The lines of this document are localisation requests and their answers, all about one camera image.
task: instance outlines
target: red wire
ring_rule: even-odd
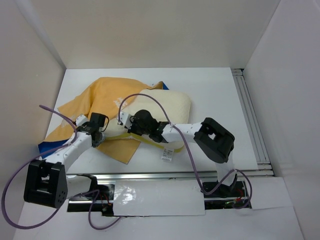
[[[101,194],[99,194],[99,195],[100,195],[102,207],[104,207],[105,205],[104,205],[104,200],[102,199],[102,195]]]
[[[103,193],[103,195],[104,195],[105,199],[107,200],[108,205],[111,205],[111,204],[110,204],[110,202],[109,202],[109,198],[108,198],[108,196],[107,196],[105,193]]]
[[[235,199],[236,202],[239,202],[241,200],[241,198],[244,196],[244,192],[241,189],[237,189],[238,192],[240,192],[241,197],[238,197]]]

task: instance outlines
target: yellow cloth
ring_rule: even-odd
[[[131,94],[141,92],[143,89],[162,89],[163,83],[159,82],[150,87],[138,80],[120,77],[101,77],[94,81],[83,93],[76,96],[72,101],[58,107],[61,114],[71,118],[73,121],[83,114],[90,119],[91,113],[99,113],[113,119],[116,117],[122,100]],[[135,97],[127,99],[126,104],[134,101]],[[62,121],[45,142],[56,142],[69,139],[73,134],[72,127]],[[127,164],[136,152],[140,141],[134,139],[106,140],[98,150],[104,154]]]

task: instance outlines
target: white table surface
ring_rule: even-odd
[[[258,169],[254,149],[230,68],[119,68],[67,69],[55,104],[57,107],[81,94],[100,77],[123,77],[148,85],[163,81],[170,90],[184,92],[191,98],[189,123],[211,117],[235,136],[235,167]],[[47,133],[62,120],[53,115]],[[196,144],[190,145],[198,171],[214,171],[215,164]],[[71,166],[68,173],[161,173],[192,171],[184,148],[172,162],[161,160],[162,149],[141,143],[128,164],[118,162],[96,149],[89,149]]]
[[[199,216],[150,216],[124,218],[110,229],[90,227],[87,212],[67,212],[67,203],[41,227],[15,232],[14,240],[115,239],[115,240],[303,240],[298,220],[281,177],[251,177],[256,209],[206,210]],[[54,210],[26,202],[19,224],[30,226],[45,220]],[[92,213],[96,226],[111,217]]]

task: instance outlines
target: white paper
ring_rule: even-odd
[[[270,209],[293,206],[282,177],[250,177],[252,184],[252,209]],[[248,195],[250,187],[247,181]]]
[[[205,214],[196,180],[115,182],[115,216],[197,216]]]
[[[170,148],[164,148],[161,159],[165,162],[172,162],[172,158],[174,156],[174,150]]]

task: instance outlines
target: white label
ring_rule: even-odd
[[[164,148],[161,159],[166,162],[172,162],[173,155],[174,155],[173,149]]]

